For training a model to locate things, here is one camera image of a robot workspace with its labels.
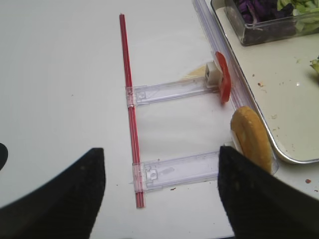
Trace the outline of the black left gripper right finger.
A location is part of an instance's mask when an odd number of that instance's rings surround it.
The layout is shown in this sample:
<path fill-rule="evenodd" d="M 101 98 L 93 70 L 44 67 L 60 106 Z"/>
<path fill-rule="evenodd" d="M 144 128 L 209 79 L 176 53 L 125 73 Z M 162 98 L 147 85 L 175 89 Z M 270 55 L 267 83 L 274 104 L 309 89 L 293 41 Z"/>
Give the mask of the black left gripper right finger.
<path fill-rule="evenodd" d="M 219 151 L 218 192 L 236 239 L 317 239 L 319 201 L 237 150 Z"/>

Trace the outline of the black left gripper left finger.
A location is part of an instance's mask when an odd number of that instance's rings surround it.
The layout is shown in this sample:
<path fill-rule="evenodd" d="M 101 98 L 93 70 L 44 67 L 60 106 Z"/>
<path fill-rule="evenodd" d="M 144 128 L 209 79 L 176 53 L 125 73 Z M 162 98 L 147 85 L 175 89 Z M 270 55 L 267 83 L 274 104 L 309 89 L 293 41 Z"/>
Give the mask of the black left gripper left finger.
<path fill-rule="evenodd" d="M 106 188 L 102 148 L 0 210 L 2 239 L 88 239 Z"/>

